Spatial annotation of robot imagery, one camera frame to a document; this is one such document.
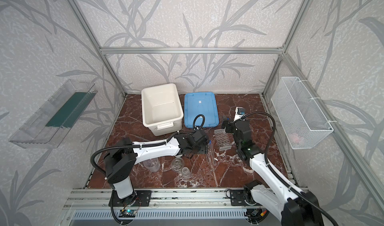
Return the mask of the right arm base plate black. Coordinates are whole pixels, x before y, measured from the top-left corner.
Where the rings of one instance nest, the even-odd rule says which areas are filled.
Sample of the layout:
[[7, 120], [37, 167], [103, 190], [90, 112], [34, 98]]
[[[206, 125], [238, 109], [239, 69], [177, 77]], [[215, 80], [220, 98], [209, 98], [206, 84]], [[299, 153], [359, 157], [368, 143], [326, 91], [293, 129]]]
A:
[[255, 206], [255, 202], [247, 200], [243, 190], [233, 190], [230, 189], [227, 191], [227, 197], [231, 201], [231, 206]]

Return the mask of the clear acrylic test tube rack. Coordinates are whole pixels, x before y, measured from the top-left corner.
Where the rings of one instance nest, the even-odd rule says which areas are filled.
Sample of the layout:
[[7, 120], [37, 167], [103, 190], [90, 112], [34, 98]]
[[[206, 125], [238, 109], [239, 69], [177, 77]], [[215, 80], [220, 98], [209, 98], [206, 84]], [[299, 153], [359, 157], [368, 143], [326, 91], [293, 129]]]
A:
[[217, 145], [219, 146], [219, 151], [226, 151], [232, 148], [232, 144], [225, 129], [215, 130], [214, 135]]

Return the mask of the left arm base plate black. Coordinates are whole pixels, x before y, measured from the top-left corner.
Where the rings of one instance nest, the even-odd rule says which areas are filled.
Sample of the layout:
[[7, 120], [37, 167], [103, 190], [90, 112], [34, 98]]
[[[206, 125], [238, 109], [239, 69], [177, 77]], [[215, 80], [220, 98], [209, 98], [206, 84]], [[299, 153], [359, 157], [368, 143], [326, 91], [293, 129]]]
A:
[[112, 191], [109, 207], [148, 207], [151, 200], [152, 191], [134, 191], [134, 193], [124, 199], [120, 199], [115, 190]]

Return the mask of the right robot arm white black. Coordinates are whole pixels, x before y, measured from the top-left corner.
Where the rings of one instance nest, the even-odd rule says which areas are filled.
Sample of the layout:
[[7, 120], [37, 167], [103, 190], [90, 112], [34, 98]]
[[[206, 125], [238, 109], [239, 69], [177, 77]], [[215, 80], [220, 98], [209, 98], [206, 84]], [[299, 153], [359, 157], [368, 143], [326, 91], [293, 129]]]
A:
[[243, 107], [237, 107], [232, 122], [226, 120], [222, 127], [227, 134], [232, 134], [237, 154], [240, 159], [255, 171], [263, 183], [250, 183], [245, 186], [247, 204], [260, 204], [274, 215], [283, 226], [323, 226], [324, 218], [332, 225], [337, 221], [323, 210], [317, 197], [310, 191], [303, 191], [288, 180], [268, 159], [268, 151], [276, 132], [276, 121], [268, 113], [258, 111], [257, 115], [271, 119], [272, 134], [265, 150], [259, 148], [252, 140], [249, 114]]

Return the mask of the white plastic storage bin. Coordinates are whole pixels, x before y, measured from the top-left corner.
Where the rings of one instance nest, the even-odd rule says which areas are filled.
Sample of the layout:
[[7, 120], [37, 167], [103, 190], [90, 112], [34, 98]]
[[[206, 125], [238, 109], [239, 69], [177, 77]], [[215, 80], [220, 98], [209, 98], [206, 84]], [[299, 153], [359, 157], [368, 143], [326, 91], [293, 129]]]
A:
[[142, 90], [143, 125], [156, 137], [182, 129], [184, 117], [180, 97], [174, 83]]

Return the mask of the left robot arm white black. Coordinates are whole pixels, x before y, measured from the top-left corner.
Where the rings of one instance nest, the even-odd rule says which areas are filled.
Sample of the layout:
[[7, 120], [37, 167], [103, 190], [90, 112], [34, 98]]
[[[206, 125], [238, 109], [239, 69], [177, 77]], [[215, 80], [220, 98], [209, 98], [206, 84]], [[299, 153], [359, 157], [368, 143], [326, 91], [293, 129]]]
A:
[[205, 116], [197, 115], [192, 131], [173, 133], [166, 140], [132, 142], [129, 138], [124, 138], [117, 146], [93, 153], [91, 165], [104, 175], [113, 189], [112, 195], [117, 195], [120, 200], [134, 198], [136, 192], [130, 173], [135, 165], [159, 157], [204, 155], [208, 152], [210, 139], [203, 130], [204, 123]]

